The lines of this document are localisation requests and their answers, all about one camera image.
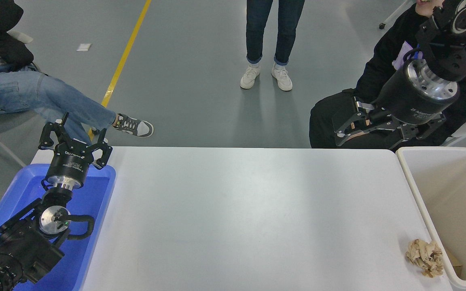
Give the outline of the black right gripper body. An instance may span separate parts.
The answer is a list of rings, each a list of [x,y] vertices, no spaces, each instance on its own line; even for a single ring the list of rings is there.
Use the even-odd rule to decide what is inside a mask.
[[[458,97],[458,83],[438,77],[428,65],[403,65],[385,83],[374,103],[401,122],[420,125]]]

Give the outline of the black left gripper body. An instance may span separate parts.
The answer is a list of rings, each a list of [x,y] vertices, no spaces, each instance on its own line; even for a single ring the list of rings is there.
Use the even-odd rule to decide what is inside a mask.
[[[73,186],[83,186],[89,170],[89,164],[85,153],[88,145],[78,140],[70,140],[59,143],[54,148],[54,157],[46,173],[46,181],[50,184],[58,184],[68,181]]]

